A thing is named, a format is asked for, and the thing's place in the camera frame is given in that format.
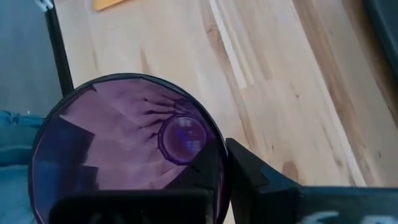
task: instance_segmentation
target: yellow object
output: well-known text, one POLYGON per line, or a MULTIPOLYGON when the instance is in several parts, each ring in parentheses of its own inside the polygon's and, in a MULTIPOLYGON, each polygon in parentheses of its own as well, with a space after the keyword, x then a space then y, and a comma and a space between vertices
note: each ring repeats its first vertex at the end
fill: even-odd
POLYGON ((114 4, 121 3, 125 0, 94 0, 94 10, 103 10, 107 7, 113 6, 114 4))

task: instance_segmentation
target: blue fabric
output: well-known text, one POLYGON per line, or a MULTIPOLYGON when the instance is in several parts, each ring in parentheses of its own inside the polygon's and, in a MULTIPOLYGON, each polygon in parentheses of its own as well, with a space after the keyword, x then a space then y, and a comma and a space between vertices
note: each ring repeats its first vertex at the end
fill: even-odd
POLYGON ((35 223, 29 202, 27 165, 43 119, 0 111, 0 223, 35 223))

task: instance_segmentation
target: black filter frame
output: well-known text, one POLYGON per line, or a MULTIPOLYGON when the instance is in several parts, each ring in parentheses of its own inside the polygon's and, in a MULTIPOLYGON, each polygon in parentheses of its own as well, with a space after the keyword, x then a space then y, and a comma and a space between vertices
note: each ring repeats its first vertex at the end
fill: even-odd
MULTIPOLYGON (((62 100, 60 100, 57 103, 57 105, 54 106, 54 108, 51 110, 51 112, 44 119, 43 125, 38 130, 35 140, 34 140, 34 143, 32 145, 32 158, 34 157, 34 154, 36 153, 36 150, 37 150, 40 140, 46 130, 46 127, 49 125, 52 118, 54 116, 56 116, 57 114, 59 114, 60 110, 67 107, 71 102, 73 102, 73 100, 75 98, 79 97, 87 89, 90 89, 93 86, 93 84, 102 83, 102 82, 110 82, 110 81, 115 81, 115 80, 131 80, 131 79, 147 80, 149 82, 164 86, 167 89, 174 91, 174 92, 178 93, 179 95, 184 96, 187 100, 189 100, 190 102, 192 102, 195 105, 195 108, 200 112, 200 114, 203 116, 203 119, 207 122, 208 126, 215 134, 215 140, 212 142, 212 145, 216 144, 218 147, 218 151, 216 151, 216 152, 217 152, 217 154, 220 155, 220 161, 222 161, 223 173, 224 173, 224 184, 223 184, 224 188, 222 190, 223 195, 221 196, 221 198, 230 198, 231 189, 228 185, 228 183, 229 183, 228 150, 226 149, 226 144, 224 142, 224 138, 223 138, 220 130, 218 129, 216 123, 214 122, 213 118, 210 116, 210 114, 207 112, 207 110, 203 107, 203 105, 198 100, 196 100, 191 94, 189 94, 188 92, 186 92, 179 86, 174 85, 173 83, 163 80, 161 78, 157 78, 157 77, 153 77, 153 76, 145 75, 145 74, 141 74, 141 73, 116 73, 116 74, 112 74, 112 75, 99 77, 99 78, 96 78, 94 80, 91 80, 91 81, 88 81, 88 82, 82 84, 81 86, 76 88, 74 91, 69 93, 67 96, 65 96, 62 100)), ((29 168, 28 168, 28 189, 29 189, 30 205, 32 207, 32 211, 35 215, 36 220, 39 222, 39 224, 42 224, 42 223, 40 223, 41 219, 39 217, 39 214, 36 212, 36 209, 35 209, 35 198, 34 198, 34 193, 33 193, 33 179, 32 179, 32 176, 33 176, 32 168, 33 167, 32 166, 33 166, 33 159, 31 161, 31 163, 29 164, 29 168)), ((192 182, 191 187, 194 187, 195 185, 196 185, 196 183, 192 182)), ((174 185, 169 188, 174 189, 174 188, 178 188, 178 187, 174 185)), ((215 198, 214 205, 216 205, 217 195, 215 195, 214 198, 215 198)), ((219 212, 219 215, 218 215, 215 223, 223 222, 223 220, 225 219, 226 213, 228 211, 228 207, 229 207, 229 203, 225 203, 225 205, 220 207, 220 212, 219 212)))

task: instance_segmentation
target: wooden table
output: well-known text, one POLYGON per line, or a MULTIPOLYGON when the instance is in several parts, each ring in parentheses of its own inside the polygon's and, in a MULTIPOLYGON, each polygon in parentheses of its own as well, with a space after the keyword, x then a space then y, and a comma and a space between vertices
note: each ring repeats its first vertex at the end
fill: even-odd
POLYGON ((167 79, 307 185, 397 186, 397 97, 360 0, 56 0, 75 86, 167 79))

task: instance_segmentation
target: purple lens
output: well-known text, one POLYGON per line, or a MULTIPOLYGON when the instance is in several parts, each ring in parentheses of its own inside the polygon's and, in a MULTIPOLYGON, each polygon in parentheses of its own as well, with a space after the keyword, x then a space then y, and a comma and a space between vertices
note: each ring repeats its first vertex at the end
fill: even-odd
MULTIPOLYGON (((163 189, 219 136, 195 102, 145 78, 93 82, 60 104, 32 161, 31 197, 42 223, 74 194, 163 189)), ((228 200, 217 201, 219 214, 228 200)))

